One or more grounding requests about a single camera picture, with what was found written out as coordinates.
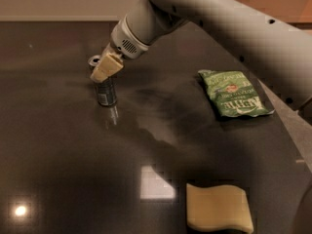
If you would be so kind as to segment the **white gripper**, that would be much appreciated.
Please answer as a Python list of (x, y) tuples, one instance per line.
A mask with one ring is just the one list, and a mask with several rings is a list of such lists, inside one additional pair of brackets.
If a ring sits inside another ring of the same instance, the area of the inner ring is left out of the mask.
[(138, 59), (148, 49), (149, 40), (145, 35), (137, 33), (126, 18), (121, 19), (113, 28), (109, 43), (102, 52), (104, 56), (94, 68), (91, 79), (102, 83), (124, 67), (122, 59)]

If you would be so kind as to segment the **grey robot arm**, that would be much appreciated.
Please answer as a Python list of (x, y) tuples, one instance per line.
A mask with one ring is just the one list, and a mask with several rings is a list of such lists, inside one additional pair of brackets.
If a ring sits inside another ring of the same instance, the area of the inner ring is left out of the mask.
[(160, 37), (193, 22), (294, 110), (312, 101), (312, 36), (235, 0), (139, 0), (111, 33), (91, 79), (101, 83)]

